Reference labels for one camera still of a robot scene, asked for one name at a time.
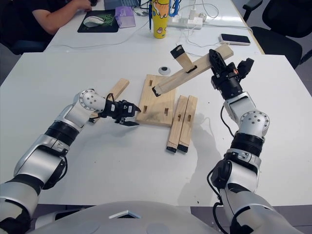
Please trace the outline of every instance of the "white mouse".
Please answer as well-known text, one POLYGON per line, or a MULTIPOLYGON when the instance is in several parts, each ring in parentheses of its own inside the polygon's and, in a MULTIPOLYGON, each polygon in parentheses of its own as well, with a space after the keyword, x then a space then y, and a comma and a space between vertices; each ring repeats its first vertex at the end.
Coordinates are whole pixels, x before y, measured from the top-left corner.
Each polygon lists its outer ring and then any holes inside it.
POLYGON ((88 28, 92 28, 104 24, 104 20, 97 16, 89 16, 84 19, 83 24, 88 28))

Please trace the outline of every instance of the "mouse pad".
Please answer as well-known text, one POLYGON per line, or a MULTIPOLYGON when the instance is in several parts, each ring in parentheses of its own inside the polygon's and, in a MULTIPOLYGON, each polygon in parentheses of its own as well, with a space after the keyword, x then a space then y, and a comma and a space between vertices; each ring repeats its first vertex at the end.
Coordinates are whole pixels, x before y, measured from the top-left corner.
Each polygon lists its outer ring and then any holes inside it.
POLYGON ((116 33, 118 32, 119 26, 115 19, 115 10, 108 11, 89 11, 83 20, 89 16, 97 16, 104 20, 104 24, 88 28, 83 25, 83 21, 78 29, 79 33, 116 33))

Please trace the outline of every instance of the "white table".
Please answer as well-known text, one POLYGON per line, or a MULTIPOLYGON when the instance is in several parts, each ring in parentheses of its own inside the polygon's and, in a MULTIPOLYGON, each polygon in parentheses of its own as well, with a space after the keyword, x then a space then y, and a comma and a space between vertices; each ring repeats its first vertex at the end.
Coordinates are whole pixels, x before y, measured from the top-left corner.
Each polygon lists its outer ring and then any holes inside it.
MULTIPOLYGON (((312 98, 285 57, 251 58, 254 66, 241 84, 271 119, 260 156, 257 193, 275 206, 312 204, 312 98)), ((238 64, 241 59, 246 57, 234 56, 226 62, 238 64)), ((163 57, 143 52, 122 57, 24 54, 0 88, 0 182, 12 178, 18 159, 77 92, 95 88, 104 95, 120 78, 127 78, 130 84, 120 98, 138 103, 146 74, 157 74, 164 64, 172 72, 180 69, 169 53, 163 57)), ((43 191, 39 202, 95 205, 149 200, 212 206, 216 198, 206 176, 222 159, 232 137, 219 118, 223 99, 213 89, 211 75, 211 70, 201 74, 176 93, 176 100, 179 95, 198 97, 187 154, 166 152, 167 127, 142 124, 129 128, 109 118, 99 120, 77 137, 68 154, 66 177, 43 191)), ((227 116, 225 120, 236 131, 227 116)))
MULTIPOLYGON (((181 7, 194 3, 193 0, 183 0, 182 2, 183 3, 181 4, 181 7)), ((204 2, 214 4, 219 9, 219 16, 217 18, 215 18, 214 20, 212 20, 212 18, 207 19, 207 22, 209 24, 232 25, 240 27, 246 26, 231 0, 205 0, 204 2)), ((197 5, 196 8, 197 12, 204 12, 204 8, 202 5, 197 5)), ((103 0, 99 0, 97 5, 93 8, 93 10, 103 9, 103 0)), ((180 12, 180 14, 186 17, 188 16, 190 9, 191 7, 184 8, 180 12)), ((206 9, 212 16, 216 15, 216 11, 211 6, 206 5, 206 9)), ((162 54, 171 51, 176 46, 176 44, 182 44, 185 51, 202 56, 208 53, 210 48, 217 47, 207 46, 204 48, 199 48, 194 45, 187 44, 186 37, 182 34, 182 31, 185 31, 185 35, 187 35, 187 29, 179 29, 173 27, 168 27, 166 38, 156 39, 154 38, 152 31, 149 30, 148 23, 142 29, 138 30, 148 21, 148 17, 139 17, 136 15, 136 27, 134 28, 119 29, 117 33, 78 33, 77 30, 81 22, 83 21, 84 16, 84 12, 78 12, 70 22, 60 28, 50 42, 49 46, 47 47, 46 52, 102 51, 107 54, 122 54, 149 51, 152 53, 157 53, 157 55, 161 56, 162 54), (133 37, 120 45, 96 46, 123 42, 127 38, 129 38, 129 36, 134 32, 135 34, 133 35, 133 37)), ((256 42, 253 40, 250 32, 247 29, 203 27, 200 30, 190 30, 189 40, 201 46, 213 45, 218 42, 218 36, 221 33, 245 35, 250 38, 250 46, 231 46, 234 53, 261 53, 256 42)))

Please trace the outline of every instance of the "light wood piece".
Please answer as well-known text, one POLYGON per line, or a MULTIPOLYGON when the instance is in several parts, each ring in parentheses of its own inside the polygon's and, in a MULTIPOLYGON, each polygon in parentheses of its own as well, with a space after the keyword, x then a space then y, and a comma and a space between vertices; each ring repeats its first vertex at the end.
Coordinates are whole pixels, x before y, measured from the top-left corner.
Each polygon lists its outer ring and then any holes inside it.
MULTIPOLYGON (((225 44, 216 48, 216 51, 221 54, 223 59, 227 59, 233 55, 233 51, 228 45, 225 44)), ((206 54, 203 57, 199 58, 193 64, 196 65, 197 68, 192 72, 186 73, 184 69, 181 69, 180 71, 174 73, 172 76, 168 77, 167 79, 163 80, 158 85, 153 87, 154 94, 156 96, 159 96, 166 92, 169 92, 170 90, 173 90, 176 87, 184 84, 185 82, 198 76, 204 71, 207 71, 209 68, 211 68, 211 64, 209 62, 209 54, 206 54)))
MULTIPOLYGON (((114 87, 108 92, 108 94, 112 93, 114 96, 114 99, 117 100, 117 98, 120 96, 120 94, 127 88, 129 84, 129 80, 121 78, 115 85, 114 87)), ((92 113, 90 118, 95 118, 93 119, 93 123, 96 123, 99 118, 97 113, 92 113)))
POLYGON ((195 68, 194 64, 185 53, 182 45, 178 45, 170 53, 175 58, 175 60, 183 67, 185 72, 191 71, 195 68))
POLYGON ((146 76, 139 104, 141 113, 136 115, 137 122, 169 127, 172 125, 176 90, 161 97, 156 97, 152 91, 154 85, 166 79, 163 76, 146 76))
POLYGON ((187 101, 188 101, 187 97, 182 95, 180 96, 175 110, 175 117, 171 126, 167 150, 170 150, 174 153, 176 152, 177 146, 179 144, 187 101))
POLYGON ((197 105, 197 98, 194 96, 189 96, 189 99, 187 101, 185 116, 183 120, 180 140, 178 149, 187 152, 189 149, 189 145, 191 142, 191 135, 192 135, 192 127, 195 117, 195 111, 196 111, 196 105, 197 105))

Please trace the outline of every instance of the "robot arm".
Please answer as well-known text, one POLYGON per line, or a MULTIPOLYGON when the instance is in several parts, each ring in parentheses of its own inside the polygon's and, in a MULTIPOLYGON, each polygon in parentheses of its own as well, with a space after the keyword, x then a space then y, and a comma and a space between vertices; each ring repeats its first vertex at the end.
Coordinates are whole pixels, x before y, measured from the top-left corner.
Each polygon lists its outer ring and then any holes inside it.
POLYGON ((267 114, 257 110, 249 94, 243 92, 240 86, 240 81, 249 73, 254 61, 248 58, 236 68, 234 63, 226 65, 214 50, 209 51, 209 59, 214 73, 212 84, 221 92, 225 109, 239 126, 224 159, 209 173, 231 222, 231 233, 301 233, 265 199, 255 194, 260 153, 270 120, 267 114))
POLYGON ((70 145, 89 120, 92 112, 111 117, 115 123, 138 125, 125 121, 140 111, 125 100, 115 102, 98 95, 93 89, 78 93, 73 104, 67 106, 48 130, 18 161, 14 178, 0 185, 0 231, 25 233, 38 203, 42 189, 52 188, 65 175, 66 154, 70 145))

